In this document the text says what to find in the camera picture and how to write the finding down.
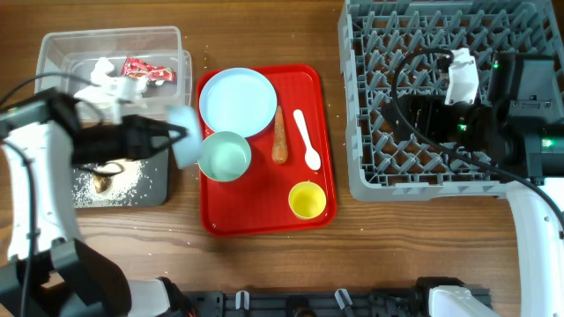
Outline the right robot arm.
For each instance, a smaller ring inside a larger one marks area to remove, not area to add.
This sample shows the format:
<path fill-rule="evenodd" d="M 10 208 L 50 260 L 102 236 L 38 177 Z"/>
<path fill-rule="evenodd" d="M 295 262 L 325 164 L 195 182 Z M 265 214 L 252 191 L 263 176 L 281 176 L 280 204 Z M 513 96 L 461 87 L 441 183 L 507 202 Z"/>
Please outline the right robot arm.
<path fill-rule="evenodd" d="M 563 101 L 548 55 L 497 53 L 487 96 L 467 49 L 437 48 L 443 95 L 390 91 L 385 120 L 400 139 L 417 137 L 505 183 L 516 229 L 524 316 L 563 313 Z"/>

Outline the red snack wrapper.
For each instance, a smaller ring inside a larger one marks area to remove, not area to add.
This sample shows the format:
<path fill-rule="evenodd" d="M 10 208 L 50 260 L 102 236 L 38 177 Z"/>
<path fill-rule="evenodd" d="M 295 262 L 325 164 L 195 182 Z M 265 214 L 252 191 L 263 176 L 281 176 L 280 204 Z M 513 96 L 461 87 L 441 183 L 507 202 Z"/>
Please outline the red snack wrapper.
<path fill-rule="evenodd" d="M 121 75 L 135 79 L 146 78 L 148 82 L 155 85 L 163 85 L 165 82 L 176 80 L 176 73 L 172 68 L 155 66 L 131 56 L 126 58 Z"/>

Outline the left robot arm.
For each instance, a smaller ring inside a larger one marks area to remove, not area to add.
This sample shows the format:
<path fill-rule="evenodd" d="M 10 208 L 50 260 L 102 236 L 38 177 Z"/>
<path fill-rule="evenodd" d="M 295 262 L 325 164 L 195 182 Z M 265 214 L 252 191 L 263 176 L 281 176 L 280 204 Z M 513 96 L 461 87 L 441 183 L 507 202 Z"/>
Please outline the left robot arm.
<path fill-rule="evenodd" d="M 1 302 L 16 316 L 194 316 L 168 278 L 130 281 L 86 245 L 72 200 L 72 171 L 171 150 L 178 166 L 194 163 L 202 137 L 197 115 L 171 107 L 166 121 L 137 114 L 83 127 L 78 100 L 48 89 L 1 113 L 1 144 L 11 176 L 13 221 Z"/>

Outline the orange carrot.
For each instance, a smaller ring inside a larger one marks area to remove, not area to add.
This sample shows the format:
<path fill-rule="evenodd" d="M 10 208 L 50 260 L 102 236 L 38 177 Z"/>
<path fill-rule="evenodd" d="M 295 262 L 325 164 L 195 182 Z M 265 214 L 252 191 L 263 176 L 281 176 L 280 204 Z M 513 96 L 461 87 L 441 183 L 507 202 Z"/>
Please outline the orange carrot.
<path fill-rule="evenodd" d="M 281 106 L 277 106 L 277 111 L 274 117 L 274 139 L 271 157 L 277 164 L 285 163 L 288 157 L 285 123 Z"/>

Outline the yellow cup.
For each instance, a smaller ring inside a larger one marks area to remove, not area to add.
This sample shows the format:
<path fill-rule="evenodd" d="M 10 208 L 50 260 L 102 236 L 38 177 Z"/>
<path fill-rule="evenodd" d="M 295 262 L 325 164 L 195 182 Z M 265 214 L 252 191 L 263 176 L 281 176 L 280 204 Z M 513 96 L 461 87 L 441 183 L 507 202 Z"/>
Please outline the yellow cup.
<path fill-rule="evenodd" d="M 290 190 L 288 204 L 297 218 L 310 220 L 324 212 L 327 198 L 319 185 L 311 181 L 303 181 L 294 185 Z"/>

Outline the mint green bowl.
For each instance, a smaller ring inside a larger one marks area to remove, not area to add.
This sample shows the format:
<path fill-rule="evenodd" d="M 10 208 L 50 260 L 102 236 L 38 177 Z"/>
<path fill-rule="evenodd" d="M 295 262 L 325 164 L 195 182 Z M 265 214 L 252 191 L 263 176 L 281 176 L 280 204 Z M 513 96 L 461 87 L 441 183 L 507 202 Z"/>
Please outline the mint green bowl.
<path fill-rule="evenodd" d="M 203 154 L 198 167 L 208 179 L 218 182 L 235 181 L 249 169 L 252 150 L 248 141 L 234 132 L 221 131 L 203 141 Z"/>

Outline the light blue bowl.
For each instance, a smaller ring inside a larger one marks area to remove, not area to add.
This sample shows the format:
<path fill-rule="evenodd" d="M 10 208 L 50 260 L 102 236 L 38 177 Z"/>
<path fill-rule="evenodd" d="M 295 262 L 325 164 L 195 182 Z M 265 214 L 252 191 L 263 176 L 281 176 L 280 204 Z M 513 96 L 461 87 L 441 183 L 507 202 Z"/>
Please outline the light blue bowl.
<path fill-rule="evenodd" d="M 167 122 L 183 128 L 170 130 L 173 154 L 179 169 L 194 165 L 203 154 L 203 137 L 197 112 L 189 106 L 169 106 Z"/>

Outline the pile of white rice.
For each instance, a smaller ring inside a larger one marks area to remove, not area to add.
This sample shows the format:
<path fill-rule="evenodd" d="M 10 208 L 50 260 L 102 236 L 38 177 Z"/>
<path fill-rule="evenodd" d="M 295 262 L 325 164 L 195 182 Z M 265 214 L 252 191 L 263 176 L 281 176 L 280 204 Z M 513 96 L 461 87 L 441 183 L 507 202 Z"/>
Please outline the pile of white rice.
<path fill-rule="evenodd" d="M 131 206 L 137 185 L 144 178 L 144 161 L 118 159 L 105 164 L 82 165 L 73 170 L 72 198 L 76 208 Z M 101 194 L 94 190 L 93 175 L 110 176 L 111 186 Z"/>

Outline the white tissue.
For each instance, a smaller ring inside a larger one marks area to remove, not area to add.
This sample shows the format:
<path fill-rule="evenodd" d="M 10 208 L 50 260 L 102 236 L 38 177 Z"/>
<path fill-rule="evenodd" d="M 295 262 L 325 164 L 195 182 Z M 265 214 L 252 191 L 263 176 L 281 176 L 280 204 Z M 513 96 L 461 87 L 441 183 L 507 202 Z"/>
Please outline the white tissue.
<path fill-rule="evenodd" d="M 79 90 L 74 97 L 102 109 L 112 107 L 118 101 L 139 102 L 142 93 L 146 92 L 148 78 L 112 77 L 114 71 L 115 66 L 106 57 L 101 57 L 90 74 L 93 85 Z"/>

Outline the brown mushroom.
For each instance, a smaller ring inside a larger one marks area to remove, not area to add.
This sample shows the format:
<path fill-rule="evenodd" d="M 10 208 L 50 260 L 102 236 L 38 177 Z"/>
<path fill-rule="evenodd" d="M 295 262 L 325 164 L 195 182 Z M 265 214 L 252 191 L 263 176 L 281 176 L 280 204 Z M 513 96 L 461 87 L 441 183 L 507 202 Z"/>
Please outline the brown mushroom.
<path fill-rule="evenodd" d="M 99 174 L 93 175 L 93 185 L 94 190 L 97 194 L 101 194 L 109 189 L 111 186 L 112 179 L 110 176 L 104 176 Z"/>

